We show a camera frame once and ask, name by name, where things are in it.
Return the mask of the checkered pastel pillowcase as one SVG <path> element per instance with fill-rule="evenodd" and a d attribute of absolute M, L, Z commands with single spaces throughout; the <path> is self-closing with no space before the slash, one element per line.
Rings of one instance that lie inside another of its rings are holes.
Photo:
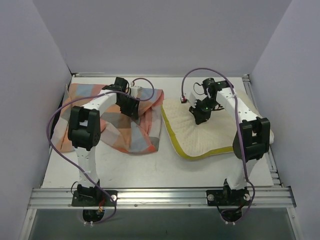
<path fill-rule="evenodd" d="M 98 95 L 102 88 L 102 84 L 72 83 L 64 93 L 63 104 Z M 74 151 L 72 142 L 68 139 L 71 107 L 82 106 L 90 100 L 77 101 L 61 110 L 51 138 L 60 152 Z M 139 103 L 137 120 L 122 114 L 118 105 L 111 106 L 100 118 L 100 141 L 126 154 L 144 155 L 157 152 L 160 144 L 163 101 L 164 91 L 155 89 L 151 100 Z"/>

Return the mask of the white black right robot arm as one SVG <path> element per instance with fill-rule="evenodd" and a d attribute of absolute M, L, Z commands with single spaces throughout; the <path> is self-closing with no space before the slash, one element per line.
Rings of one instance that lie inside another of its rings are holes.
<path fill-rule="evenodd" d="M 258 160 L 269 151 L 274 140 L 271 124 L 268 118 L 258 116 L 245 104 L 229 81 L 216 82 L 213 78 L 207 78 L 201 86 L 204 99 L 197 99 L 193 93 L 186 98 L 195 123 L 200 125 L 207 122 L 217 106 L 222 107 L 235 120 L 236 134 L 232 148 L 240 162 L 225 179 L 228 188 L 221 193 L 222 200 L 232 205 L 239 200 L 239 191 L 250 183 L 250 174 Z"/>

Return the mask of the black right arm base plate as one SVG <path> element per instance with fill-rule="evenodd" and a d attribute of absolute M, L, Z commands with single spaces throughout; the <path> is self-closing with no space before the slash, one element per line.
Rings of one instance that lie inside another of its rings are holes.
<path fill-rule="evenodd" d="M 251 200 L 249 191 L 211 189 L 206 191 L 206 200 L 209 206 L 227 207 L 227 206 L 247 206 Z"/>

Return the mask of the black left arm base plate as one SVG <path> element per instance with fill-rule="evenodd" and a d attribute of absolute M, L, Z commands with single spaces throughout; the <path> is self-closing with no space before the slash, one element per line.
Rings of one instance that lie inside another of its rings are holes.
<path fill-rule="evenodd" d="M 76 190 L 73 193 L 71 205 L 73 207 L 114 207 L 115 204 L 110 198 L 103 192 L 93 192 L 83 194 Z"/>

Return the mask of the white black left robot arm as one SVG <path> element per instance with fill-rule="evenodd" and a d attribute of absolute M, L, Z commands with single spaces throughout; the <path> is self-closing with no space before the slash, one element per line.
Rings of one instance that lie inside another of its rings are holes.
<path fill-rule="evenodd" d="M 118 105 L 120 111 L 129 117 L 138 117 L 139 86 L 105 86 L 99 96 L 81 106 L 73 106 L 70 111 L 67 137 L 77 155 L 79 183 L 77 197 L 88 205 L 95 206 L 102 199 L 98 188 L 100 179 L 96 169 L 96 146 L 101 139 L 101 116 L 111 106 Z"/>

